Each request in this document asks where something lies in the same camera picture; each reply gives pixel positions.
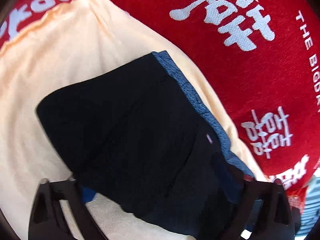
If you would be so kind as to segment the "black pants with blue trim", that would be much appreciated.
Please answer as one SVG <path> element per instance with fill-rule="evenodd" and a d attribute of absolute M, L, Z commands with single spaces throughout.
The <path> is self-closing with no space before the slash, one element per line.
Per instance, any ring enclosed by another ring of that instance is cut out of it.
<path fill-rule="evenodd" d="M 248 167 L 166 51 L 58 89 L 37 106 L 76 180 L 128 213 L 196 239 L 221 239 Z"/>

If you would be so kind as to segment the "red embroidered cushion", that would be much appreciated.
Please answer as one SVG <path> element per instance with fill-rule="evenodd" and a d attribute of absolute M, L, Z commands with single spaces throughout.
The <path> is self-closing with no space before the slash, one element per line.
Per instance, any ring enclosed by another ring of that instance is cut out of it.
<path fill-rule="evenodd" d="M 300 211 L 302 215 L 305 207 L 306 194 L 308 191 L 308 186 L 294 188 L 290 187 L 285 190 L 289 205 L 295 207 Z"/>

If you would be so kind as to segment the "red wedding sofa cover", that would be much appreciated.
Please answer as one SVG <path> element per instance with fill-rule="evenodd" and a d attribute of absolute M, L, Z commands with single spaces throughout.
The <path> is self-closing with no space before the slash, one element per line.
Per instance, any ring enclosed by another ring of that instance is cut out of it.
<path fill-rule="evenodd" d="M 69 1 L 20 0 L 1 42 Z M 306 0 L 111 1 L 196 63 L 268 178 L 306 186 L 319 167 L 319 18 Z"/>

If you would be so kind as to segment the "peach towel mat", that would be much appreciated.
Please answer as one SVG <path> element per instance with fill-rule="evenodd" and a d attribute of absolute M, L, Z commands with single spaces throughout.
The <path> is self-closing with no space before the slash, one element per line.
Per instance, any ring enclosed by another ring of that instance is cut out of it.
<path fill-rule="evenodd" d="M 225 130 L 232 152 L 257 180 L 266 180 L 209 82 L 183 51 L 110 0 L 73 0 L 48 10 L 1 48 L 1 210 L 21 239 L 28 237 L 39 181 L 70 175 L 36 117 L 40 100 L 164 50 Z"/>

